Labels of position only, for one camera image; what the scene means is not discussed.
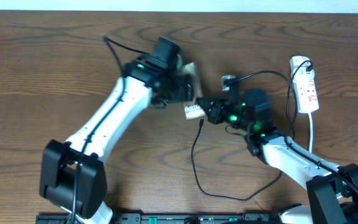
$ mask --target white backdrop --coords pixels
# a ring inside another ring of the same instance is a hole
[[[358,13],[358,0],[0,0],[0,9]]]

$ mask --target wood grain surface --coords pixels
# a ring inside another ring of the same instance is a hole
[[[0,223],[33,223],[61,212],[39,196],[42,151],[64,141],[109,95],[119,72],[101,33],[149,51],[159,36],[175,41],[200,69],[205,95],[221,95],[221,76],[258,70],[289,73],[293,55],[314,62],[320,110],[313,113],[315,153],[358,164],[358,15],[152,12],[0,11]],[[118,49],[123,62],[136,54]],[[285,83],[261,75],[242,89],[267,90],[275,121],[285,118]],[[130,125],[107,164],[110,207],[160,212],[270,210],[308,204],[286,175],[249,202],[205,197],[197,188],[190,149],[198,120],[180,105],[145,110]],[[307,146],[307,115],[296,122]],[[246,197],[278,170],[263,165],[224,125],[205,124],[195,153],[207,192]]]

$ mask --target power strip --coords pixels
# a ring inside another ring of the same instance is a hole
[[[309,58],[305,56],[294,56],[290,60],[291,77],[298,67]],[[314,82],[314,69],[307,71],[310,62],[304,63],[296,72],[293,79],[293,87],[296,94],[296,103],[298,104],[299,113],[311,113],[318,110],[318,99],[316,85]]]

